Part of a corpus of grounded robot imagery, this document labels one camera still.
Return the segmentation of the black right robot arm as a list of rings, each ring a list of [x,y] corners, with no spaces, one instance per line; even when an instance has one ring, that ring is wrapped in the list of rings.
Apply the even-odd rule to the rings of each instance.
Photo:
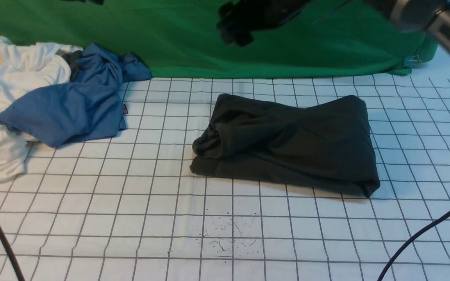
[[[252,32],[279,28],[298,16],[308,0],[240,0],[218,10],[217,29],[227,44],[253,41]],[[450,0],[365,0],[402,32],[424,31],[450,54]]]

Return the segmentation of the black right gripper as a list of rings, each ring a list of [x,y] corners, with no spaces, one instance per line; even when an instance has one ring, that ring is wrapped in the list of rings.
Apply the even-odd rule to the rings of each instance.
[[[218,9],[216,28],[226,44],[244,47],[253,42],[253,32],[274,30],[298,16],[309,0],[240,0]]]

